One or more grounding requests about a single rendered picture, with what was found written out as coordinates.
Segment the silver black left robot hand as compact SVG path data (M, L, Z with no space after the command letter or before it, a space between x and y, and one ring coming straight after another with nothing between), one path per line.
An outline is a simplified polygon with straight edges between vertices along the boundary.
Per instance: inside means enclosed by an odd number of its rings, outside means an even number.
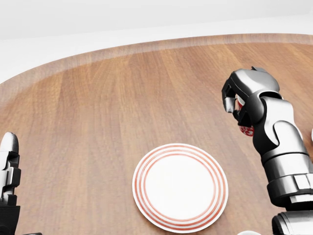
M20 185L19 142L7 132L0 142L0 235L15 235L20 215L15 188Z

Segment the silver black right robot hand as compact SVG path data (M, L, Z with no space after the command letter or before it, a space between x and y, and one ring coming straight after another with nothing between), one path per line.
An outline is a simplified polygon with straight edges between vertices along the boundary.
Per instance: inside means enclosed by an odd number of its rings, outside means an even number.
M307 155L294 122L293 106L276 79L261 68L233 71L222 88L223 106L239 126L253 127L253 145L262 163L287 154Z

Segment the red patterned mug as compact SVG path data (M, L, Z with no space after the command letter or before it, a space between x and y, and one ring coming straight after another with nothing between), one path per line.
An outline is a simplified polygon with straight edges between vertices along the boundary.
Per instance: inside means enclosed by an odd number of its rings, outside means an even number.
M245 104L245 102L238 95L236 95L236 98L237 98L238 110L240 111L243 105ZM239 126L239 129L246 136L252 137L254 135L253 127Z

